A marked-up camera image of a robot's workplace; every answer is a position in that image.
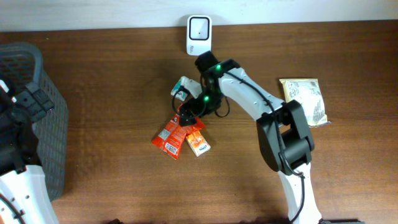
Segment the teal tissue pack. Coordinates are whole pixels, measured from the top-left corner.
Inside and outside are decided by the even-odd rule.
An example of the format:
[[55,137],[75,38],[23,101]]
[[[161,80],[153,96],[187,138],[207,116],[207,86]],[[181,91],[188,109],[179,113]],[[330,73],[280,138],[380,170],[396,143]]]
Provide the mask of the teal tissue pack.
[[180,100],[180,101],[185,101],[188,94],[181,90],[180,88],[183,87],[183,84],[187,81],[187,77],[182,76],[178,82],[175,84],[175,86],[173,87],[172,91],[170,92],[171,96],[175,96],[176,99]]

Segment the red snack bag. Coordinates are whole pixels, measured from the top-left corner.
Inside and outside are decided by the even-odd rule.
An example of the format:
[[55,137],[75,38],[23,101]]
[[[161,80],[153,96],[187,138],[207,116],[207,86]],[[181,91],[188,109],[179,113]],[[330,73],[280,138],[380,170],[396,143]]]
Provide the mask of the red snack bag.
[[152,140],[154,146],[174,159],[178,159],[186,136],[205,128],[205,124],[199,118],[195,118],[195,124],[188,126],[181,126],[179,121],[180,116],[175,114]]

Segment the orange tissue pack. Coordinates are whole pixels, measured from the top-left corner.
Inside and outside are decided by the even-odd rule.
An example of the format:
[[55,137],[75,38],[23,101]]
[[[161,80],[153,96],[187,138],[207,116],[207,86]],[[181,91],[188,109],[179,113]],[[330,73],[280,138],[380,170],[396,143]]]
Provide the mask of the orange tissue pack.
[[192,132],[191,134],[187,135],[185,139],[197,157],[211,149],[211,146],[199,131]]

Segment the cream snack bag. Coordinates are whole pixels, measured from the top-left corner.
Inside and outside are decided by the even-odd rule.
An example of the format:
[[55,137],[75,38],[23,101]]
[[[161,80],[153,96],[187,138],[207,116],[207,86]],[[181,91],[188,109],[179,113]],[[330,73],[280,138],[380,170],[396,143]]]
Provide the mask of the cream snack bag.
[[284,78],[282,84],[285,101],[298,101],[304,110],[307,124],[311,128],[328,125],[331,122],[325,112],[325,103],[317,78]]

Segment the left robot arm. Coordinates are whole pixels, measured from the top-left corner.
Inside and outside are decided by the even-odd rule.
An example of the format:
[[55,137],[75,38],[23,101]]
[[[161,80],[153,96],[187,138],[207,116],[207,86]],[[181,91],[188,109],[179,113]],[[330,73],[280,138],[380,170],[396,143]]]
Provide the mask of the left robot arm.
[[16,93],[1,77],[1,223],[57,223],[33,125],[54,104],[35,83]]

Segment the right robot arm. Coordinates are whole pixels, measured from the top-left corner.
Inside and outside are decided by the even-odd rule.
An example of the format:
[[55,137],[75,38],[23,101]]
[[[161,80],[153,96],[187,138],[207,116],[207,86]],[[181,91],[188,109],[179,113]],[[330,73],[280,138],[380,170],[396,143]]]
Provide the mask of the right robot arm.
[[195,66],[199,82],[186,78],[177,90],[192,96],[174,108],[179,124],[193,125],[198,118],[216,112],[223,98],[235,101],[256,122],[259,149],[280,177],[289,221],[323,223],[310,178],[315,143],[302,105],[269,94],[233,59],[221,62],[207,51],[198,56]]

